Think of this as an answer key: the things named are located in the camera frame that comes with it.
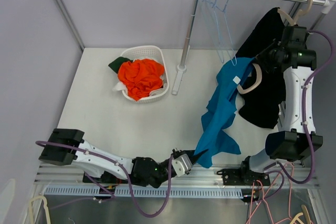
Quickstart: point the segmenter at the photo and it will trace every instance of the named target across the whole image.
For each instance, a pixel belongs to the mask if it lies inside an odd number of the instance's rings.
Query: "orange cloth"
[[[162,88],[163,81],[160,76],[163,72],[163,65],[155,60],[135,60],[121,65],[118,78],[126,85],[128,96],[137,101],[149,97],[151,91]]]

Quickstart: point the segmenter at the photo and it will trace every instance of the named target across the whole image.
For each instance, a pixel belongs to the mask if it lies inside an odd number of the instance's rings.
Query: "laundry basket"
[[[163,84],[166,88],[162,91],[162,93],[153,95],[151,97],[143,97],[140,100],[136,101],[133,98],[128,96],[127,90],[123,90],[122,94],[124,97],[126,97],[128,100],[133,101],[135,103],[150,103],[150,102],[156,102],[163,98],[163,96],[168,92],[169,89],[169,81],[168,81],[168,75],[167,75],[167,67],[164,62],[163,54],[160,48],[156,46],[141,46],[141,47],[132,47],[120,55],[121,57],[129,58],[130,60],[138,59],[138,58],[154,58],[158,63],[162,64],[164,67],[164,73],[163,73]]]

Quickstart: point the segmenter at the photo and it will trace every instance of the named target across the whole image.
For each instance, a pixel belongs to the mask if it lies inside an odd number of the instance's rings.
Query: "clothing rack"
[[[286,0],[286,1],[292,1],[292,2],[297,2],[297,3],[307,3],[308,0]],[[319,14],[319,16],[316,18],[316,20],[313,22],[312,26],[310,27],[311,30],[314,29],[323,20],[323,18],[331,10],[335,2],[336,0],[313,0],[312,1],[314,5],[323,6],[323,9],[321,13]],[[187,70],[186,59],[187,59],[188,51],[190,49],[189,43],[190,43],[190,37],[191,37],[193,25],[194,25],[197,4],[198,4],[198,0],[193,0],[193,8],[192,8],[192,13],[191,13],[188,29],[187,29],[187,35],[186,35],[184,46],[183,46],[181,62],[179,65],[177,65],[177,74],[176,74],[174,86],[172,89],[172,94],[174,95],[178,94],[179,92],[178,90],[180,89],[183,74]]]

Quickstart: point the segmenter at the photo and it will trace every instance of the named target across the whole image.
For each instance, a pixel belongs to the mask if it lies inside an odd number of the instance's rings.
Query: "gray floor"
[[[288,190],[282,190],[268,201],[274,222],[288,217]],[[56,206],[76,196],[46,196],[48,206]],[[163,202],[162,198],[138,198],[142,209],[153,214]],[[301,205],[305,204],[311,219],[316,223],[310,200],[306,190],[293,190],[291,200],[291,215],[301,212]],[[111,202],[99,204],[93,200],[75,202],[71,205],[51,210],[52,224],[244,224],[247,219],[248,205],[237,199],[170,199],[164,211],[156,218],[141,216],[133,205],[131,198],[120,197]],[[39,216],[38,224],[45,224]],[[252,224],[271,223],[266,212],[266,207],[261,205],[251,221]]]

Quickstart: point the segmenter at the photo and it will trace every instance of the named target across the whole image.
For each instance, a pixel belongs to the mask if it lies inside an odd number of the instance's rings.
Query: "laundry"
[[[118,71],[118,78],[126,85],[128,96],[138,101],[163,87],[163,73],[163,65],[152,59],[143,59],[124,62]]]
[[[208,150],[198,160],[205,168],[212,166],[212,156],[219,152],[241,154],[239,145],[223,129],[233,123],[237,85],[240,82],[244,83],[252,71],[252,61],[250,58],[239,58],[236,66],[229,61],[223,65],[216,77],[218,86],[206,107],[208,112],[201,118],[204,133],[195,150],[195,155]]]
[[[236,57],[256,57],[260,52],[273,43],[273,40],[280,41],[284,25],[278,8],[271,9],[257,24],[249,35]],[[253,91],[241,96],[245,100],[244,106],[239,110],[241,115],[248,122],[263,128],[273,129],[277,124],[279,104],[286,99],[286,86],[283,74],[280,69],[267,73],[262,70],[261,84]],[[255,71],[242,85],[245,89],[256,80]]]
[[[118,57],[117,59],[115,59],[113,62],[111,62],[109,64],[109,67],[116,73],[118,74],[118,71],[121,67],[121,65],[124,63],[124,62],[132,62],[132,60],[128,59],[128,58],[125,58],[125,57]]]

